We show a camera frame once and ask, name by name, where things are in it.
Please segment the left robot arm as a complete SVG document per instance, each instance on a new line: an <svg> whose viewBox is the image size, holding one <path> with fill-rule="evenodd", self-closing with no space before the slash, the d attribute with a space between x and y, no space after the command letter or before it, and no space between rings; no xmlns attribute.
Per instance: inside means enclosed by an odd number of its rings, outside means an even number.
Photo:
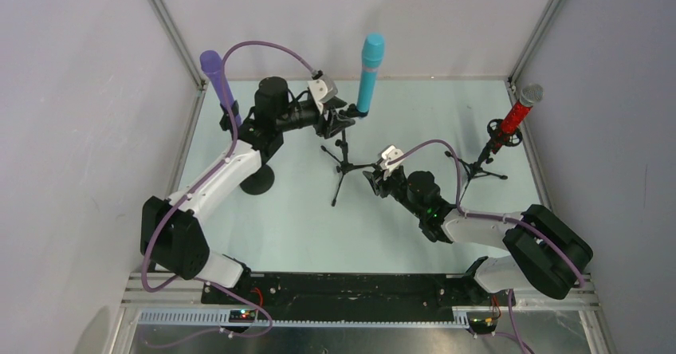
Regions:
<svg viewBox="0 0 676 354"><path fill-rule="evenodd" d="M234 287L245 265L211 251L202 231L218 205L241 183L267 185L268 161L283 144L284 132L312 127L332 138L355 121L340 109L346 102L326 76L307 83L307 99L290 95L281 77L260 81L250 114L238 127L232 144L193 183L166 199L152 196L142 210L140 251L150 262L185 280L201 279Z"/></svg>

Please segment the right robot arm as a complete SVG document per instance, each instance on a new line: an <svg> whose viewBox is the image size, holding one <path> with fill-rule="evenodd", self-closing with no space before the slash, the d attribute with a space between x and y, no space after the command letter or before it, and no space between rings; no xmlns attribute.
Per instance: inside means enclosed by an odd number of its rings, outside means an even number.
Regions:
<svg viewBox="0 0 676 354"><path fill-rule="evenodd" d="M593 258L592 248L547 207L533 204L523 212L461 212L446 201L429 171L406 175L381 169L364 172L375 195L391 197L419 221L431 242L473 243L507 251L502 258L479 258L469 276L487 293L535 289L561 300L579 284Z"/></svg>

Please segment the red glitter microphone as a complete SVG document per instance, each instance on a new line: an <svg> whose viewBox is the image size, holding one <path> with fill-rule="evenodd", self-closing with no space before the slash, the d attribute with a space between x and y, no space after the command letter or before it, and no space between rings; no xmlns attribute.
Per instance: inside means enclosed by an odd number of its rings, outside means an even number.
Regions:
<svg viewBox="0 0 676 354"><path fill-rule="evenodd" d="M522 123L532 108L544 98L544 89L539 84L529 84L521 89L517 102L511 107L504 120Z"/></svg>

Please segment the black tripod mic stand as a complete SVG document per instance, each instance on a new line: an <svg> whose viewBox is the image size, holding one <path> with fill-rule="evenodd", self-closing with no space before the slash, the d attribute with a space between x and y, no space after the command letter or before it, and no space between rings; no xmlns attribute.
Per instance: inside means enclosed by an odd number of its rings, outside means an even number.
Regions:
<svg viewBox="0 0 676 354"><path fill-rule="evenodd" d="M360 112L355 104L350 104L347 106L345 110L341 110L338 112L339 115L342 117L346 117L349 119L354 119L354 118L362 118L367 115L366 112ZM357 171L357 170L362 170L366 168L375 168L375 163L365 163L365 164L354 164L349 161L349 143L347 141L347 134L346 134L346 129L348 126L343 128L340 132L340 138L335 141L335 146L340 149L341 152L341 157L338 158L336 155L334 155L331 151L329 151L325 146L321 146L320 149L321 151L327 153L330 157L332 157L338 165L336 166L336 172L340 174L339 182L336 187L335 194L333 195L331 206L334 207L337 203L338 195L340 192L340 188L342 186L342 183L344 181L344 177L347 173L352 172L352 171Z"/></svg>

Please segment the purple microphone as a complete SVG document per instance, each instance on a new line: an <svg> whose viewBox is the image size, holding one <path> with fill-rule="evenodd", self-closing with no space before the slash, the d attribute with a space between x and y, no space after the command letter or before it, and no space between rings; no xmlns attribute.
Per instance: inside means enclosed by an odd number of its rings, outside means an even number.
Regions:
<svg viewBox="0 0 676 354"><path fill-rule="evenodd" d="M239 105L234 99L229 82L226 79L222 58L218 52L206 50L201 53L199 60L201 70L209 78L210 83L217 94L220 105L223 104L226 107L233 128L239 128L242 124Z"/></svg>

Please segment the black shock-mount tripod stand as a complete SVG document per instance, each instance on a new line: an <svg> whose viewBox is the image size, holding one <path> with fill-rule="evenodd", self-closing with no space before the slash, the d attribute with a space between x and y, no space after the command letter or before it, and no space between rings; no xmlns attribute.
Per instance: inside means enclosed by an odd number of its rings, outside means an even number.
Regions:
<svg viewBox="0 0 676 354"><path fill-rule="evenodd" d="M460 164L466 173L467 181L488 176L507 180L509 178L507 175L487 171L483 165L491 164L494 161L493 156L503 147L517 147L523 141L520 123L507 122L504 119L493 119L487 124L486 130L489 135L489 140L482 148L477 159L472 163L468 163L462 159L460 160Z"/></svg>

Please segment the black round-base mic stand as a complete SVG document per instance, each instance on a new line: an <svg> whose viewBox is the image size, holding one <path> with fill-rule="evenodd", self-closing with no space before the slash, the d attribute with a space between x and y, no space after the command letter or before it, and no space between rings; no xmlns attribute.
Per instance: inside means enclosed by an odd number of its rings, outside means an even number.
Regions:
<svg viewBox="0 0 676 354"><path fill-rule="evenodd" d="M232 123L226 107L220 105L223 115L219 121L219 125L224 132L232 132ZM244 179L239 187L248 195L262 195L266 193L274 184L275 175L273 169L267 164L262 164L261 167L252 175Z"/></svg>

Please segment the blue microphone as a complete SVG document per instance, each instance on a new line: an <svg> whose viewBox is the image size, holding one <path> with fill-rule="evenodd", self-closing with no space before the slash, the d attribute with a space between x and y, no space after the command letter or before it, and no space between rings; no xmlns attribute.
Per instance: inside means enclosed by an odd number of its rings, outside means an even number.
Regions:
<svg viewBox="0 0 676 354"><path fill-rule="evenodd" d="M356 101L358 112L366 116L371 107L371 101L377 82L379 67L385 54L385 39L381 33L370 33L364 39L361 50L361 74Z"/></svg>

